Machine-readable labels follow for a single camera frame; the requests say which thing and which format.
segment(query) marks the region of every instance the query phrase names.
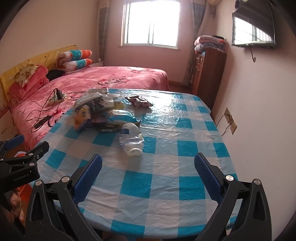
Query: television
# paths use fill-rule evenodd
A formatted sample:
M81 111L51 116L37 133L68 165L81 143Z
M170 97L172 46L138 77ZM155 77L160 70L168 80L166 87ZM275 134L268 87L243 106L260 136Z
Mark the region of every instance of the television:
M237 0L232 22L232 45L276 46L274 17L268 0Z

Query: blue label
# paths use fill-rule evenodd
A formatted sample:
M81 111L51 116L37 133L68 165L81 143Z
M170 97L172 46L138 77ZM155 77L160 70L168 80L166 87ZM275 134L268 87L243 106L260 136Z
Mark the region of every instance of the blue label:
M129 129L121 129L121 133L120 134L127 134L127 135L129 135Z

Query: table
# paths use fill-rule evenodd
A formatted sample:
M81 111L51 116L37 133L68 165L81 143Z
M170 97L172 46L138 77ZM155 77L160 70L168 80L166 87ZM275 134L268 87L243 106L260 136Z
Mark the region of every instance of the table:
M222 138L199 97L175 92L110 89L120 93L128 110L141 119L144 154L129 158L118 133L73 128L69 110L41 141L49 152L38 161L44 182L57 182L84 166L93 154L103 167L84 202L79 203L97 229L133 237L175 238L199 234L217 203L194 168L202 152L224 174L235 169ZM141 95L154 106L135 109L123 96ZM228 225L238 213L234 209Z

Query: silver bolt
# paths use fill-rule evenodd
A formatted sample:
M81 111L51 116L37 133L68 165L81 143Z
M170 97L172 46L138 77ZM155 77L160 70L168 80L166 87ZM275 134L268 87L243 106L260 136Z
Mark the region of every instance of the silver bolt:
M226 180L228 180L228 181L233 181L234 180L234 177L233 176L231 176L231 175L227 175L226 176Z
M40 186L41 184L42 184L42 181L41 180L38 180L38 181L35 182L35 185L36 186Z
M63 183L66 183L66 182L68 182L69 180L70 180L70 177L68 177L68 176L65 176L65 177L62 178L62 182L63 182Z
M255 180L254 180L254 183L255 183L256 185L260 185L260 184L261 184L260 180L258 180L258 179L255 179Z

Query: gray curtain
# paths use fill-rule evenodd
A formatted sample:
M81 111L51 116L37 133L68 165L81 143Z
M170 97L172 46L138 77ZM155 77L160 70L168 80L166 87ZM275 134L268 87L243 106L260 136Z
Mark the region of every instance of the gray curtain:
M183 83L188 85L192 80L192 71L195 64L195 55L194 55L194 41L198 37L198 30L200 29L200 25L202 24L202 20L205 14L207 1L206 0L191 0L191 8L192 8L192 17L193 17L193 40L192 40L192 52L190 54L190 58L187 64L185 76Z
M99 58L104 61L109 23L109 0L99 1Z

